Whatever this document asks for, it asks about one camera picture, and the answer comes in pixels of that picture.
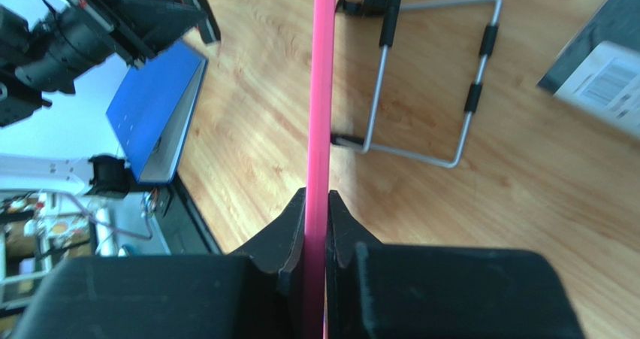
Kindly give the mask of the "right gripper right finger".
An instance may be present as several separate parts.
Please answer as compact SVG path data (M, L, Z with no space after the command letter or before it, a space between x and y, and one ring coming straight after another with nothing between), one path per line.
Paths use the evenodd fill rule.
M385 244L329 194L330 338L583 338L562 281L529 250Z

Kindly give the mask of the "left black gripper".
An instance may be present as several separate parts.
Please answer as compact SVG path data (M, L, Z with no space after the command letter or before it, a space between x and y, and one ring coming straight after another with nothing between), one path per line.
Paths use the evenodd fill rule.
M80 20L127 65L142 67L188 30L207 18L201 6L183 0L67 0ZM132 7L176 6L178 11L138 10Z

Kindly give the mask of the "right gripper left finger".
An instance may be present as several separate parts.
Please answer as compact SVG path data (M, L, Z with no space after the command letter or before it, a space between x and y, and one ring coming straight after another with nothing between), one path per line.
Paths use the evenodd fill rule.
M305 198L226 255L64 261L11 337L302 338Z

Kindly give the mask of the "pink framed whiteboard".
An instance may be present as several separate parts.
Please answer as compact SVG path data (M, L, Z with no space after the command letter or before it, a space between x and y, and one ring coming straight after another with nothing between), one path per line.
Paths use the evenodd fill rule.
M336 0L314 0L303 242L302 337L324 337Z

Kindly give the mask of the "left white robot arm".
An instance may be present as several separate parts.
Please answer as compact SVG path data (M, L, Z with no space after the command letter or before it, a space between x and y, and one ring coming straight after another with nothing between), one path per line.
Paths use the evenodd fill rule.
M1 127L51 106L48 93L74 95L79 77L110 57L128 67L105 114L123 158L51 159L1 148L3 190L124 198L170 183L207 69L183 42L195 29L205 44L221 33L207 0L66 0L35 26L1 9Z

